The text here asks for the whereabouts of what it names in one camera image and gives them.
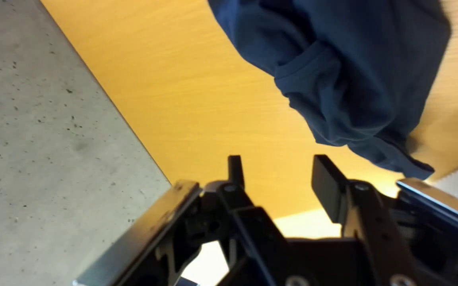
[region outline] wooden surface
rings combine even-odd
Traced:
[[[312,156],[326,153],[349,177],[393,193],[401,175],[314,143],[272,78],[237,56],[206,0],[43,3],[171,181],[226,178],[226,156],[242,154],[252,199],[287,216],[319,207]],[[435,178],[458,169],[458,0],[444,3],[454,38],[416,131],[416,158],[436,167]]]

